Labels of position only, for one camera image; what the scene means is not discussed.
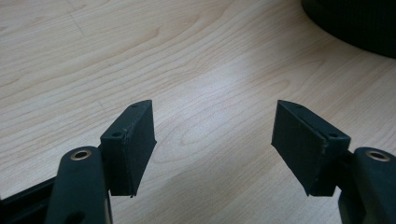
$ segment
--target wooden table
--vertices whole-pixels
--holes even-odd
[[[158,144],[116,223],[340,223],[271,147],[276,101],[396,153],[396,62],[317,27],[297,0],[2,0],[0,193],[56,175],[126,106]]]

